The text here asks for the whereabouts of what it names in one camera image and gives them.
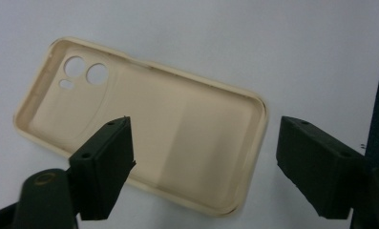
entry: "white surface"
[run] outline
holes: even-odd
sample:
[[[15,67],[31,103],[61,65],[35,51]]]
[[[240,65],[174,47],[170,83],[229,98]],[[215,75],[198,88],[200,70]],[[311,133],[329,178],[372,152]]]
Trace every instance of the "white surface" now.
[[[317,216],[276,165],[282,115],[363,153],[379,78],[379,1],[0,1],[0,208],[35,172],[68,162],[11,117],[49,45],[71,35],[261,94],[270,120],[247,201],[213,219],[125,186],[107,221],[81,228],[348,228]]]

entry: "table surface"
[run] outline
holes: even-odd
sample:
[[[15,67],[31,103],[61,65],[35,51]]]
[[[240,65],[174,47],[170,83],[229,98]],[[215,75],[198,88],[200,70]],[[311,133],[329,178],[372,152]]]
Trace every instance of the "table surface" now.
[[[20,136],[12,116],[51,43],[94,41],[260,94],[269,122],[245,205],[211,218],[126,185],[110,218],[81,228],[348,228],[317,216],[276,163],[282,115],[360,153],[379,79],[379,1],[0,1],[0,208],[66,158]]]

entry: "round screw hole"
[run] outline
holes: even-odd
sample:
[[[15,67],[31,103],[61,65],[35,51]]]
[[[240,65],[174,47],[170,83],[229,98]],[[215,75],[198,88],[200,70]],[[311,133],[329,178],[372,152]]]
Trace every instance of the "round screw hole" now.
[[[344,156],[344,157],[351,157],[352,156],[350,153],[347,153],[347,152],[341,152],[340,155]]]
[[[74,88],[74,83],[67,79],[61,79],[58,83],[60,85],[60,88],[71,90]]]
[[[68,77],[78,77],[85,71],[85,61],[79,56],[69,58],[64,65],[64,72]]]
[[[82,155],[82,158],[84,158],[84,159],[88,159],[89,157],[91,157],[90,153],[85,153]]]
[[[47,183],[50,183],[54,180],[55,174],[54,173],[47,173],[42,174],[37,179],[34,180],[35,185],[45,185]]]
[[[93,65],[87,73],[87,80],[91,84],[100,85],[108,79],[108,69],[102,64]]]

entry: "beige phone case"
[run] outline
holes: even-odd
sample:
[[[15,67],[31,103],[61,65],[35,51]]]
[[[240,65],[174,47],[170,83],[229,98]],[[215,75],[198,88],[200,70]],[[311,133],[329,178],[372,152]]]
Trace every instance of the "beige phone case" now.
[[[242,205],[267,120],[251,92],[67,37],[51,45],[14,125],[70,156],[125,115],[137,161],[128,183],[213,216]]]

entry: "white table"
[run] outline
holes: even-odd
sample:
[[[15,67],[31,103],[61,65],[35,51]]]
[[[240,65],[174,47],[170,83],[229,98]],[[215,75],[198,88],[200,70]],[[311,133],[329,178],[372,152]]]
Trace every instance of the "white table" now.
[[[0,1],[0,209],[66,158],[16,133],[12,115],[50,44],[75,36],[260,94],[269,123],[244,207],[215,219],[129,185],[81,228],[348,228],[319,218],[276,165],[282,115],[363,153],[379,79],[379,1]]]

